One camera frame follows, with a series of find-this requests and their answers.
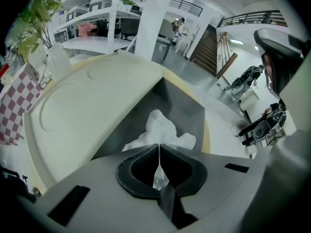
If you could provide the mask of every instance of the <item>red and white checkered fabric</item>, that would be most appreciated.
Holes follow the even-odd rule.
[[[0,142],[2,144],[17,145],[23,126],[22,115],[43,92],[36,82],[34,72],[34,68],[27,63],[25,69],[13,80],[11,87],[1,98]]]

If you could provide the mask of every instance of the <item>ceiling light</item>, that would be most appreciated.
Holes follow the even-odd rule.
[[[233,43],[237,43],[237,44],[243,45],[243,42],[242,42],[242,41],[237,41],[237,40],[230,40],[230,41],[233,42]]]

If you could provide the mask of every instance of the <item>black metal railing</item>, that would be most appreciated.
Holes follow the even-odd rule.
[[[132,0],[133,2],[145,2],[146,0]],[[169,6],[187,11],[197,17],[200,16],[203,8],[184,0],[171,0]]]
[[[274,24],[287,27],[284,17],[279,10],[258,11],[229,17],[223,19],[220,27],[248,23]]]

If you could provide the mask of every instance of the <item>white cloth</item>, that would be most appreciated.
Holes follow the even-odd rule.
[[[176,136],[176,127],[159,110],[149,114],[146,123],[146,132],[141,134],[137,140],[124,146],[123,151],[142,147],[150,144],[173,144],[186,149],[193,149],[196,137],[189,133],[181,137]]]

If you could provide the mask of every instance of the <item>staircase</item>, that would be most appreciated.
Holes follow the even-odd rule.
[[[194,50],[192,62],[208,71],[214,77],[217,73],[217,38],[216,29],[208,26],[198,46]]]

